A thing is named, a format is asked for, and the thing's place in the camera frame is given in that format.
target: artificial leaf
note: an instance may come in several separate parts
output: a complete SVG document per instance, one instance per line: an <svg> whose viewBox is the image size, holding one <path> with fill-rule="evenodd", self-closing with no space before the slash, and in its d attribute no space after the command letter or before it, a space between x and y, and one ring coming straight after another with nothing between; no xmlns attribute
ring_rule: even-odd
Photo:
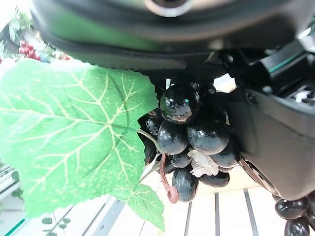
<svg viewBox="0 0 315 236"><path fill-rule="evenodd" d="M117 187L111 195L124 201L138 216L165 232L164 206L152 188L142 184Z"/></svg>
<svg viewBox="0 0 315 236"><path fill-rule="evenodd" d="M137 119L157 106L133 71L23 60L0 78L0 156L23 184L28 217L136 183Z"/></svg>

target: black grape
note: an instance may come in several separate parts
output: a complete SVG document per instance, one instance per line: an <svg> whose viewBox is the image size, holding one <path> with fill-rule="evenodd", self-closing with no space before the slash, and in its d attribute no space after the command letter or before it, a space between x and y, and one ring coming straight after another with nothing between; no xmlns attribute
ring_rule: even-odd
<svg viewBox="0 0 315 236"><path fill-rule="evenodd" d="M200 109L200 98L191 86L173 85L162 95L160 109L165 120L176 124L187 124Z"/></svg>
<svg viewBox="0 0 315 236"><path fill-rule="evenodd" d="M182 202L190 202L196 195L198 189L198 178L190 173L192 170L191 165L175 169L173 173L173 186L179 193L179 200Z"/></svg>
<svg viewBox="0 0 315 236"><path fill-rule="evenodd" d="M160 154L157 157L157 161L160 161L162 158L162 154ZM170 174L175 170L175 167L172 165L171 160L169 159L169 157L167 156L165 159L165 166L164 166L164 172L165 174Z"/></svg>
<svg viewBox="0 0 315 236"><path fill-rule="evenodd" d="M165 153L170 155L179 154L188 145L186 129L182 125L163 121L158 131L157 141Z"/></svg>
<svg viewBox="0 0 315 236"><path fill-rule="evenodd" d="M285 224L284 236L309 236L310 228L304 218L288 220Z"/></svg>
<svg viewBox="0 0 315 236"><path fill-rule="evenodd" d="M150 117L163 119L161 110L159 108L155 108L154 110L150 111L148 114L150 115Z"/></svg>
<svg viewBox="0 0 315 236"><path fill-rule="evenodd" d="M201 103L212 116L215 116L224 123L226 122L228 93L217 92L208 94L201 99Z"/></svg>
<svg viewBox="0 0 315 236"><path fill-rule="evenodd" d="M308 204L306 198L295 201L280 199L276 202L277 214L285 220L293 220L301 217L307 210Z"/></svg>
<svg viewBox="0 0 315 236"><path fill-rule="evenodd" d="M187 126L187 135L194 149L213 155L226 148L230 139L230 130L227 124L219 120L198 118Z"/></svg>
<svg viewBox="0 0 315 236"><path fill-rule="evenodd" d="M311 209L307 210L305 218L307 219L309 226L311 226L311 228L315 231L315 214Z"/></svg>
<svg viewBox="0 0 315 236"><path fill-rule="evenodd" d="M278 200L281 199L281 197L279 197L279 196L277 196L277 195L272 195L272 197L273 197L273 199L274 199L275 201L278 201Z"/></svg>
<svg viewBox="0 0 315 236"><path fill-rule="evenodd" d="M202 175L199 180L208 186L222 188L230 182L230 174L219 171L216 176Z"/></svg>
<svg viewBox="0 0 315 236"><path fill-rule="evenodd" d="M241 158L241 152L233 137L230 137L226 148L218 153L211 155L212 159L221 167L232 168L237 165L237 162Z"/></svg>
<svg viewBox="0 0 315 236"><path fill-rule="evenodd" d="M191 158L187 156L187 153L189 152L189 147L187 147L184 151L177 155L171 155L171 163L176 168L185 168L187 165L191 163Z"/></svg>
<svg viewBox="0 0 315 236"><path fill-rule="evenodd" d="M203 100L203 98L206 96L215 94L216 92L216 88L209 81L199 83L199 96L201 100Z"/></svg>
<svg viewBox="0 0 315 236"><path fill-rule="evenodd" d="M145 154L145 158L144 158L144 164L147 166L149 165L155 158L156 154L157 154L157 147L155 146L155 144L148 139L147 137L139 134L139 137L144 145L144 154Z"/></svg>
<svg viewBox="0 0 315 236"><path fill-rule="evenodd" d="M158 130L162 122L163 120L157 117L150 117L146 122L147 130L155 139L158 137Z"/></svg>
<svg viewBox="0 0 315 236"><path fill-rule="evenodd" d="M229 171L231 171L233 169L233 167L231 168L225 168L225 167L221 167L218 166L219 171L224 172L224 173L228 173Z"/></svg>
<svg viewBox="0 0 315 236"><path fill-rule="evenodd" d="M313 212L315 212L315 191L307 196L308 203Z"/></svg>

